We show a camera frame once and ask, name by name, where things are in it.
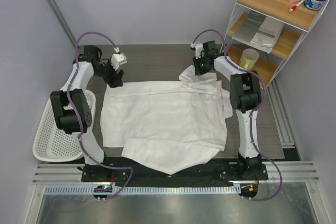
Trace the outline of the white long sleeve shirt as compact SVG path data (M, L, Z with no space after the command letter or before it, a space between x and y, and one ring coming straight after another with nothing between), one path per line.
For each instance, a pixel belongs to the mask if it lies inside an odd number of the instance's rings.
M104 147L172 175L205 164L225 149L229 93L215 73L189 66L177 81L129 82L107 88L100 127Z

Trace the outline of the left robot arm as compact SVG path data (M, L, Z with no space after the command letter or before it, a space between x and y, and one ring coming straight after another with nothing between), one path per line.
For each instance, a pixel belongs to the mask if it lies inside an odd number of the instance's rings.
M73 69L66 84L50 94L51 106L58 129L70 135L80 145L85 166L80 170L105 182L112 174L106 163L106 154L98 145L92 131L93 119L85 97L85 89L93 76L101 77L110 88L123 86L124 71L120 66L127 62L125 54L114 48L114 54L102 58L97 46L84 46L83 54L76 54Z

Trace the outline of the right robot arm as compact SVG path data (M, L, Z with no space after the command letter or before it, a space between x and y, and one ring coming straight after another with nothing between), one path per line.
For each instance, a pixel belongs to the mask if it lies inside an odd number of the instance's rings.
M214 41L191 44L191 49L195 52L195 75L215 70L230 81L229 100L237 114L240 136L237 173L242 179L252 179L262 168L257 141L257 114L263 98L258 74L242 69L224 52L219 52Z

